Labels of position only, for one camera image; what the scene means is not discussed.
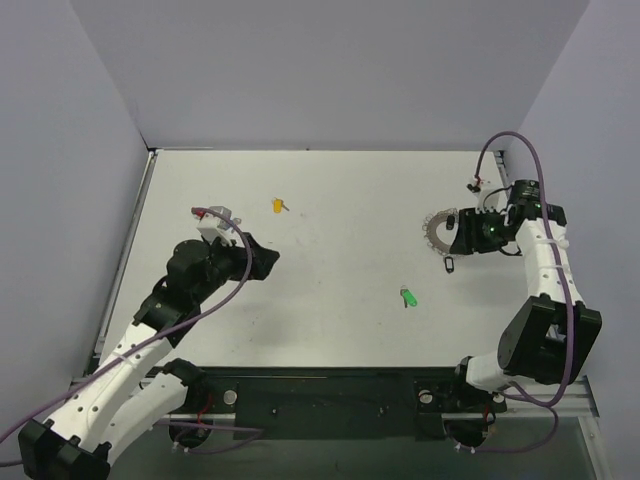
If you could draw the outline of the black tag key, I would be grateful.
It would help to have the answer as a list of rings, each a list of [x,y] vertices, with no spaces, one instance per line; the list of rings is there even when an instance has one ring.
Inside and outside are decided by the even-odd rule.
[[[454,259],[451,256],[445,256],[444,259],[445,271],[448,274],[452,274],[455,271]]]

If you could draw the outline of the metal disc with keyrings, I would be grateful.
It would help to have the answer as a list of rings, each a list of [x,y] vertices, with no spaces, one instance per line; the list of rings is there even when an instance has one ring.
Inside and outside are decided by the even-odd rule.
[[[458,230],[458,219],[458,210],[449,208],[430,213],[423,220],[422,231],[427,246],[442,257],[456,257],[451,253],[451,247]]]

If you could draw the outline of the green tag key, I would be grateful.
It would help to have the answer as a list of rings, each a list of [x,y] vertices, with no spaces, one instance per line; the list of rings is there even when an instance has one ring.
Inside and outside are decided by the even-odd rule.
[[[405,308],[409,308],[409,307],[415,308],[418,305],[418,301],[416,297],[406,285],[403,285],[400,288],[399,294],[403,300],[403,304]]]

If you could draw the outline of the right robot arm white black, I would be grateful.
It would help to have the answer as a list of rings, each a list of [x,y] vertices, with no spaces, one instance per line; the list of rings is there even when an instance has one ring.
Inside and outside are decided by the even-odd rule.
[[[447,383],[449,402],[468,409],[483,391],[494,393],[530,381],[564,390],[580,373],[602,328],[599,311],[588,308],[569,265],[567,219],[562,207],[542,201],[534,180],[501,189],[488,181],[468,184],[477,204],[456,214],[449,252],[469,256],[515,244],[524,261],[528,297],[503,331],[495,352],[467,357],[464,374]]]

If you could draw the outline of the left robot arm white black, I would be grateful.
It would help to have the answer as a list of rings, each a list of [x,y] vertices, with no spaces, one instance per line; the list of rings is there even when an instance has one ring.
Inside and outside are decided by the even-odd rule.
[[[205,373],[182,359],[166,364],[140,392],[134,389],[192,328],[202,304],[229,281],[264,280],[280,255],[245,234],[240,246],[186,240],[168,260],[165,276],[142,302],[112,353],[86,385],[18,435],[31,479],[105,479],[140,435],[165,414],[192,412],[206,398]]]

